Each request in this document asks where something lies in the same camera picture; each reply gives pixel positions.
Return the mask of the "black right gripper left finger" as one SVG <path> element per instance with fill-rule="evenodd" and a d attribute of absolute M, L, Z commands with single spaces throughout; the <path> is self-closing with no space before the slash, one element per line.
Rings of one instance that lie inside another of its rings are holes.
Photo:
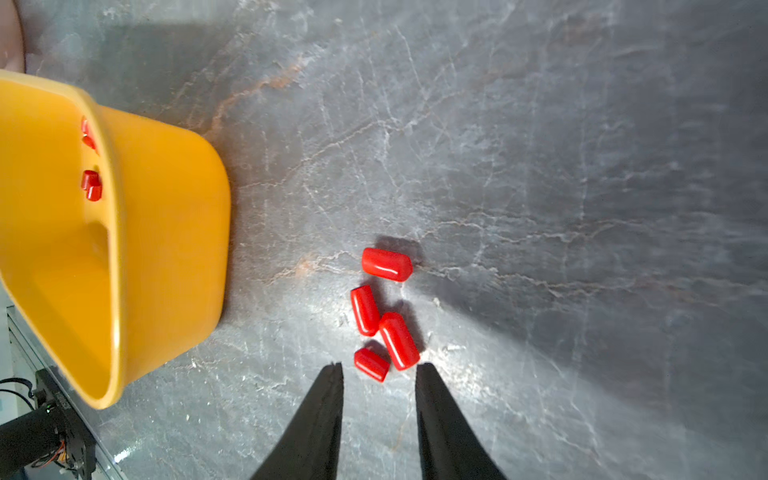
<path fill-rule="evenodd" d="M 326 365 L 284 434 L 251 479 L 335 479 L 343 403 L 342 365 Z"/>

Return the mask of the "yellow plastic storage box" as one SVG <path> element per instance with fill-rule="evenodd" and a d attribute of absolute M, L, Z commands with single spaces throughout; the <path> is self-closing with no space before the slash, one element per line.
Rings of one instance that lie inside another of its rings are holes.
<path fill-rule="evenodd" d="M 84 170 L 100 174 L 98 202 L 80 188 Z M 2 72 L 1 280 L 90 407 L 214 331 L 230 212 L 224 164 L 202 136 Z"/>

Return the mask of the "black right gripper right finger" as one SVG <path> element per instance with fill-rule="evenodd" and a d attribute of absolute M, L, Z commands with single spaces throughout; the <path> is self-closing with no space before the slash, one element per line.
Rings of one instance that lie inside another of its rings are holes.
<path fill-rule="evenodd" d="M 502 479 L 431 363 L 417 366 L 416 418 L 424 479 Z"/>

